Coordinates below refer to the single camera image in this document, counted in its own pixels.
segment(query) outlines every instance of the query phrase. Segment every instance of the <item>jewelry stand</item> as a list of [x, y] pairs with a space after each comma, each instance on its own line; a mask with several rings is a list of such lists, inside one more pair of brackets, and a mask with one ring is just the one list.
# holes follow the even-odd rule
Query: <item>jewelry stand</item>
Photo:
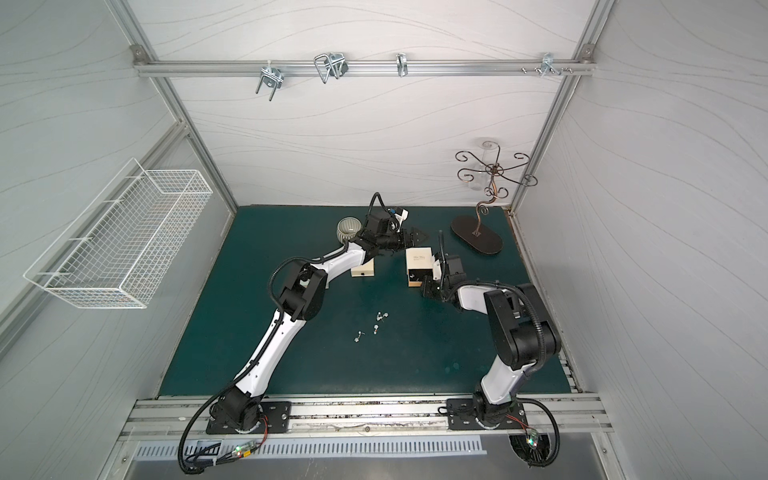
[[[484, 253], [485, 255], [495, 255], [502, 251], [504, 241], [495, 231], [482, 224], [481, 214], [488, 215], [488, 205], [493, 204], [496, 200], [509, 196], [509, 191], [506, 188], [496, 187], [496, 177], [504, 178], [505, 180], [509, 180], [512, 183], [522, 185], [523, 187], [533, 187], [538, 183], [538, 180], [531, 174], [523, 175], [521, 181], [512, 180], [511, 178], [504, 176], [504, 172], [507, 170], [512, 170], [527, 165], [531, 160], [528, 155], [520, 152], [516, 153], [515, 158], [517, 160], [525, 160], [525, 162], [519, 165], [515, 165], [514, 167], [503, 168], [498, 163], [498, 157], [502, 152], [502, 148], [494, 141], [484, 141], [481, 146], [483, 149], [483, 160], [477, 158], [471, 151], [464, 150], [456, 153], [456, 160], [460, 162], [468, 161], [468, 155], [471, 155], [475, 160], [482, 164], [482, 167], [478, 170], [472, 168], [462, 168], [456, 172], [456, 177], [458, 177], [458, 179], [462, 182], [469, 183], [475, 179], [475, 176], [469, 172], [488, 174], [491, 177], [491, 180], [488, 182], [488, 186], [485, 188], [485, 194], [488, 195], [491, 199], [478, 202], [478, 204], [475, 206], [475, 215], [477, 217], [476, 219], [467, 215], [461, 215], [453, 219], [451, 222], [451, 230], [453, 230], [453, 233], [458, 235], [459, 238], [464, 240], [469, 244], [470, 247], [474, 248], [478, 252]], [[486, 157], [488, 156], [488, 152], [492, 152], [493, 150], [496, 150], [496, 161], [495, 163], [490, 164], [487, 163]]]

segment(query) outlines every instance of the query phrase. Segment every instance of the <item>white wire basket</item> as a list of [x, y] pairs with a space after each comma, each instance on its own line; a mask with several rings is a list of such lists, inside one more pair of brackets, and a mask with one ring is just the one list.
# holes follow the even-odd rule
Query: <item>white wire basket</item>
[[[126, 177], [136, 165], [138, 173]], [[116, 181], [127, 185], [101, 200]], [[198, 170], [145, 170], [131, 159], [24, 278], [78, 308], [147, 308], [210, 195]], [[81, 218], [100, 201], [108, 204], [104, 213], [78, 235]], [[62, 253], [51, 259], [52, 250]]]

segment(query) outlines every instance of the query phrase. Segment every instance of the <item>dark green mat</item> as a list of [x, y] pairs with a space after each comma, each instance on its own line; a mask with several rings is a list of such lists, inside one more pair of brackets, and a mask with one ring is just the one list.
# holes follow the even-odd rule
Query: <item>dark green mat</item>
[[[189, 325], [168, 368], [161, 395], [212, 395], [250, 358], [275, 310], [266, 281], [295, 255], [318, 257], [339, 247], [336, 224], [363, 220], [367, 207], [241, 207]], [[405, 223], [429, 234], [437, 251], [445, 232], [447, 253], [461, 255], [469, 278], [525, 283], [528, 275], [499, 208], [484, 223], [498, 232], [504, 250], [482, 256], [456, 238], [451, 220], [467, 207], [410, 207]], [[408, 288], [403, 252], [376, 258], [376, 275], [336, 278], [320, 313], [298, 333], [272, 376], [267, 394], [471, 392], [495, 358], [488, 317], [458, 312]], [[275, 290], [282, 286], [282, 279]], [[376, 314], [389, 316], [379, 322]], [[358, 343], [358, 330], [366, 334]], [[531, 393], [568, 393], [553, 358], [524, 387]]]

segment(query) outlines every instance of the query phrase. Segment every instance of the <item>white box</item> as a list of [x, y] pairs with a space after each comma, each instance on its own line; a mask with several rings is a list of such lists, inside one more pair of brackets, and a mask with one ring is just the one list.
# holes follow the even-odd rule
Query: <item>white box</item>
[[432, 276], [432, 261], [432, 248], [406, 248], [408, 286], [421, 286], [425, 276]]

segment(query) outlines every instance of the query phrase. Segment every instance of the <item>cardboard box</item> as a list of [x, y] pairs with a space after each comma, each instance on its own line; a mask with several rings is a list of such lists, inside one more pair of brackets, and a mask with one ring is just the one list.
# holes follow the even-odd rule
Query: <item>cardboard box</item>
[[406, 248], [408, 286], [421, 286], [425, 276], [432, 276], [432, 248]]
[[350, 273], [352, 276], [373, 276], [373, 261], [376, 260], [375, 258], [372, 258], [368, 263], [364, 263], [360, 266], [355, 266], [350, 270]]

